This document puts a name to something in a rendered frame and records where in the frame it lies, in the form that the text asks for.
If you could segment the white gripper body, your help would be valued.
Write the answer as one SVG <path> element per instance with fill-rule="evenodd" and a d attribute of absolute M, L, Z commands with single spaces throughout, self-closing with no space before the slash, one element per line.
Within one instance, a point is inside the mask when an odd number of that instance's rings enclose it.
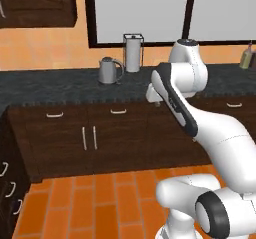
<path fill-rule="evenodd" d="M 146 99 L 149 103 L 153 103 L 155 106 L 160 106 L 163 102 L 162 97 L 156 92 L 152 84 L 148 85 Z"/>

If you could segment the paper towel roll in holder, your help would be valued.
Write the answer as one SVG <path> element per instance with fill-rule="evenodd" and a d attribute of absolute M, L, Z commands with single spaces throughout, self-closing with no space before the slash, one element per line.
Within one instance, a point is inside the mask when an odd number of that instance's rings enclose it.
<path fill-rule="evenodd" d="M 143 66 L 144 37 L 141 33 L 123 35 L 124 64 L 128 73 L 137 73 Z"/>

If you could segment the grey electric kettle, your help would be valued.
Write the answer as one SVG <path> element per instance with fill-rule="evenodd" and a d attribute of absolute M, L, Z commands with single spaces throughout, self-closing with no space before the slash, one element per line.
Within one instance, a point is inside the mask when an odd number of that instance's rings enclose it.
<path fill-rule="evenodd" d="M 111 57 L 104 57 L 99 62 L 99 77 L 98 81 L 102 84 L 115 84 L 118 83 L 124 75 L 123 63 Z M 121 74 L 117 75 L 117 68 L 121 68 Z"/>

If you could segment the dark wood base cupboard run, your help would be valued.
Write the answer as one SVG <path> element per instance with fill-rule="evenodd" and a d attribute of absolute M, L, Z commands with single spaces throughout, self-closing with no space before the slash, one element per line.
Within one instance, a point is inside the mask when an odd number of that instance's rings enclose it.
<path fill-rule="evenodd" d="M 33 183 L 44 178 L 205 165 L 203 148 L 165 104 L 120 102 L 10 106 L 24 129 L 22 155 Z M 112 110 L 127 109 L 114 115 Z M 64 112 L 63 117 L 47 118 Z M 84 150 L 82 127 L 86 129 Z M 92 127 L 96 126 L 98 149 Z"/>

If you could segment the black framed window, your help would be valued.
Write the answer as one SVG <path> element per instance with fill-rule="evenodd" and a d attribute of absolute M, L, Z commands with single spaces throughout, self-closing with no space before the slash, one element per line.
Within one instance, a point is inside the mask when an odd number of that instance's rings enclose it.
<path fill-rule="evenodd" d="M 256 0 L 85 0 L 91 48 L 122 45 L 140 33 L 147 47 L 180 38 L 202 45 L 256 44 Z"/>

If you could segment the green glass bottle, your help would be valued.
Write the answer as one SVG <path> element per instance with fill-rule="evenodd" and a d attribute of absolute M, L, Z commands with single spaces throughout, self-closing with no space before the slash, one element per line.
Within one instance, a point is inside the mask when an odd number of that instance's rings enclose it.
<path fill-rule="evenodd" d="M 241 69 L 248 69 L 252 58 L 252 44 L 249 43 L 247 49 L 242 53 L 239 67 Z"/>

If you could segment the dark wood drawer stack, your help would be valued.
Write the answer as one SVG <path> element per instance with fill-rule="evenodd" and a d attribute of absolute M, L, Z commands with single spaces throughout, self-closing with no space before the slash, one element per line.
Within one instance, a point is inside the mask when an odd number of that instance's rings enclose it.
<path fill-rule="evenodd" d="M 8 162 L 9 167 L 3 177 L 0 177 L 0 239 L 12 239 L 19 214 L 13 215 L 13 209 L 18 199 L 23 200 L 30 188 L 30 179 L 26 171 L 22 155 L 24 129 L 16 117 L 17 112 L 7 108 L 0 117 L 0 173 L 2 162 Z M 6 198 L 9 183 L 16 183 L 14 194 Z"/>

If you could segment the dark wood wall cupboard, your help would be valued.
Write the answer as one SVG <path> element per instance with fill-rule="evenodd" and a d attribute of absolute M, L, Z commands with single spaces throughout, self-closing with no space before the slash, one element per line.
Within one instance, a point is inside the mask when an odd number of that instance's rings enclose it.
<path fill-rule="evenodd" d="M 76 0 L 1 0 L 0 28 L 73 27 Z"/>

